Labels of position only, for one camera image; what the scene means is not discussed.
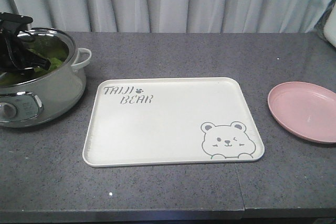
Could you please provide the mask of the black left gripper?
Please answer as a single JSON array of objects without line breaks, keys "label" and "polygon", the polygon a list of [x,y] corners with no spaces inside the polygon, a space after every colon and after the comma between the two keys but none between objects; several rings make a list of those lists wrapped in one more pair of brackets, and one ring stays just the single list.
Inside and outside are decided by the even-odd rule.
[{"label": "black left gripper", "polygon": [[17,37],[21,28],[19,23],[1,23],[1,71],[9,71],[14,77],[31,77],[34,68],[48,70],[51,63],[30,50],[23,50]]}]

